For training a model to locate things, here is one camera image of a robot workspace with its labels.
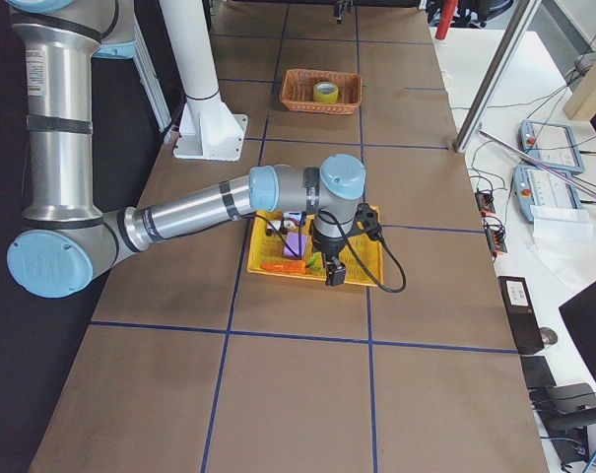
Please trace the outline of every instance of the table surface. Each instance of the table surface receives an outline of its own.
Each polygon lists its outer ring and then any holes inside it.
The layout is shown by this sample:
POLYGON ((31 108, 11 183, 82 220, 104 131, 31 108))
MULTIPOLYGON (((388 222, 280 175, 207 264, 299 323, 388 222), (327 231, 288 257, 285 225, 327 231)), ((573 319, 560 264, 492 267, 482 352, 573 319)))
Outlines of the table surface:
POLYGON ((350 153, 408 289, 249 274, 245 221, 155 245, 112 270, 32 472, 546 471, 424 12, 360 7, 337 27, 329 6, 219 8, 242 157, 164 146, 140 205, 350 153), (293 67, 361 73, 360 111, 286 111, 293 67))
MULTIPOLYGON (((502 35, 502 31, 450 30, 444 41, 434 41, 440 68, 452 81, 448 94, 457 126, 461 125, 466 116, 465 108, 472 103, 502 35), (475 45, 474 54, 471 52, 471 44, 475 45)), ((529 103, 546 97, 564 85, 563 73, 554 64, 545 45, 536 33, 527 32, 497 84, 491 100, 494 107, 485 113, 482 119, 483 129, 518 147, 516 137, 521 121, 543 100, 526 105, 498 105, 529 103)), ((596 151, 596 138, 592 139, 596 132, 591 124, 571 121, 563 112, 563 106, 570 97, 569 89, 558 93, 531 119, 568 124, 576 142, 583 143, 579 146, 580 150, 596 151)), ((519 159, 498 145, 484 145, 487 141, 479 135, 474 137, 466 152, 467 166, 475 160, 477 169, 498 174, 507 182, 506 187, 509 187, 512 171, 519 159)), ((586 171, 580 177, 596 183, 596 156, 583 155, 583 159, 586 171)), ((486 177, 496 187, 501 187, 500 178, 488 174, 486 177)), ((480 187, 487 188, 483 182, 480 187)), ((524 277, 539 326, 550 327, 559 335, 559 343, 542 352, 557 384, 587 382, 596 391, 596 384, 578 354, 559 312, 560 305, 596 280, 596 206, 584 205, 594 226, 593 241, 550 243, 533 239, 533 226, 521 216, 514 196, 508 199, 508 195, 507 191, 495 192, 497 215, 506 226, 508 251, 497 259, 496 273, 524 277)), ((581 192, 580 197, 592 200, 581 192)), ((548 442, 545 442, 544 447, 551 471, 560 473, 560 463, 554 449, 548 442)))

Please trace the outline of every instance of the white table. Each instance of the white table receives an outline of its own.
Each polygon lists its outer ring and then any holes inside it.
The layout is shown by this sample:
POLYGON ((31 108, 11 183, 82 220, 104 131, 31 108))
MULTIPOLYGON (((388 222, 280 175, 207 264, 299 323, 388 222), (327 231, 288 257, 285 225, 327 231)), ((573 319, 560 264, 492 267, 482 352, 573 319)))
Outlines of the white table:
MULTIPOLYGON (((445 83, 458 127, 467 113, 467 110, 459 107, 470 107, 502 34, 502 31, 451 29, 445 40, 434 41, 440 68, 447 78, 445 83)), ((542 41, 535 33, 528 32, 498 82, 491 105, 527 103, 547 96, 564 84, 563 74, 554 64, 542 41)), ((569 89, 557 94, 532 119, 546 121, 549 117, 550 123, 569 124, 576 141, 581 143, 596 133, 589 122, 570 121, 563 113, 563 105, 570 95, 569 89)), ((521 121, 541 102, 543 101, 535 101, 531 105, 489 108, 482 120, 483 129, 516 147, 517 130, 521 121)), ((488 140, 479 135, 473 138, 466 153, 468 165, 473 161, 475 152, 486 141, 488 140)), ((596 139, 579 148, 596 151, 596 139)), ((596 183, 596 156, 583 158, 586 172, 580 177, 596 183)), ((512 171, 517 164, 519 159, 516 156, 494 143, 479 149, 475 160, 476 168, 502 176, 508 188, 512 171)), ((486 177, 493 181, 495 187, 500 187, 498 178, 489 175, 486 177)), ((480 188, 487 186, 481 182, 480 188)), ((541 353, 545 355, 557 384, 587 382, 596 390, 596 384, 571 341, 558 309, 596 280, 596 206, 584 206, 594 224, 594 240, 588 245, 579 245, 579 254, 565 257, 557 253, 543 255, 536 248, 532 238, 533 227, 519 213, 513 195, 508 201, 508 191, 495 192, 495 205, 497 216, 506 223, 508 251, 508 254, 500 256, 495 263, 497 275, 524 277, 539 326, 550 327, 558 333, 559 343, 541 353)), ((540 423, 539 426, 544 435, 544 428, 540 423)), ((561 472, 560 461, 553 446, 547 440, 543 440, 543 445, 550 471, 561 472)), ((574 468, 580 471, 580 466, 576 465, 574 468)))

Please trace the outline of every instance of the wicker basket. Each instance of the wicker basket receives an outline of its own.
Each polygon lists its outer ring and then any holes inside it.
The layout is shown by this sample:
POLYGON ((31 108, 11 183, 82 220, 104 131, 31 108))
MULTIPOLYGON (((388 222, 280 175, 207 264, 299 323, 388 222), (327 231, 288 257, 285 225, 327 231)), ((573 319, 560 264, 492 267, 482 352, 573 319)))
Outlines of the wicker basket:
POLYGON ((280 101, 291 111, 350 115, 361 104, 361 76, 345 72, 289 69, 280 90, 280 101), (313 86, 332 82, 339 88, 337 103, 313 101, 313 86))

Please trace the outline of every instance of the tape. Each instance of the tape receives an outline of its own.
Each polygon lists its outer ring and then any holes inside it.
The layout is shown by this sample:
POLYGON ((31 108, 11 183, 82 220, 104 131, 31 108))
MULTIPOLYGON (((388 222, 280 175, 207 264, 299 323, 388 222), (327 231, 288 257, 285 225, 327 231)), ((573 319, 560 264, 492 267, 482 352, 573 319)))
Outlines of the tape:
POLYGON ((336 103, 339 89, 332 82, 318 82, 313 86, 313 98, 321 103, 336 103))

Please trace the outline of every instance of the label sticker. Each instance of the label sticker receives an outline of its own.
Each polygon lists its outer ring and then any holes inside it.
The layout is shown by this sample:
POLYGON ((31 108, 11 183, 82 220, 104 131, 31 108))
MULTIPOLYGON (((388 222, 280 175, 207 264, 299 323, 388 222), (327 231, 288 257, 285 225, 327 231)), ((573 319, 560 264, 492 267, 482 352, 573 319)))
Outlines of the label sticker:
POLYGON ((507 293, 512 305, 521 305, 527 307, 527 296, 525 295, 525 286, 520 281, 505 281, 507 293))
POLYGON ((26 80, 29 96, 45 96, 45 52, 26 51, 26 80))

